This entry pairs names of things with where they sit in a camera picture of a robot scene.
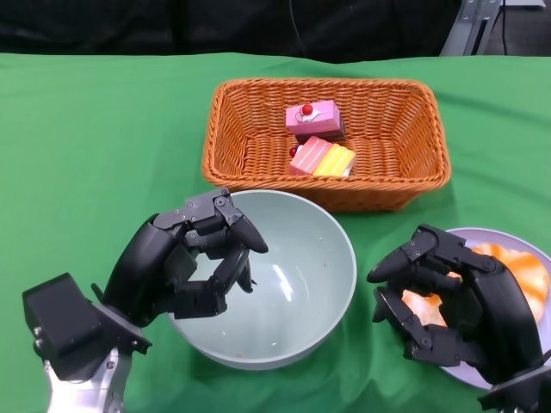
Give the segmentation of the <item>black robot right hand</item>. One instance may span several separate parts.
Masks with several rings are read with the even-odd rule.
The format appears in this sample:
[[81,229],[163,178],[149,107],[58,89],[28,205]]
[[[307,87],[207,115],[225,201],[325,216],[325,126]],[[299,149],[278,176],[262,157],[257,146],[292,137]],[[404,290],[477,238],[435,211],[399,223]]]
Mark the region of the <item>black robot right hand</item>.
[[[367,281],[376,286],[374,322],[388,321],[399,332],[407,359],[443,367],[465,362],[491,385],[544,363],[536,321],[512,272],[462,237],[420,225]],[[404,291],[437,295],[445,324],[422,324]]]

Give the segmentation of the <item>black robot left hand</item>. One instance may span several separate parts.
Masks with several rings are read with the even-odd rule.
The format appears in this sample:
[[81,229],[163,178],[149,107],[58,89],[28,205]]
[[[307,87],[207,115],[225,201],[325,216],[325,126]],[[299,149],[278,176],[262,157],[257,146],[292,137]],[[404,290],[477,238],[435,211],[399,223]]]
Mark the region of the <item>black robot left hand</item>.
[[154,214],[136,231],[100,295],[102,304],[146,327],[158,315],[215,317],[233,286],[251,293],[249,254],[269,250],[227,188]]

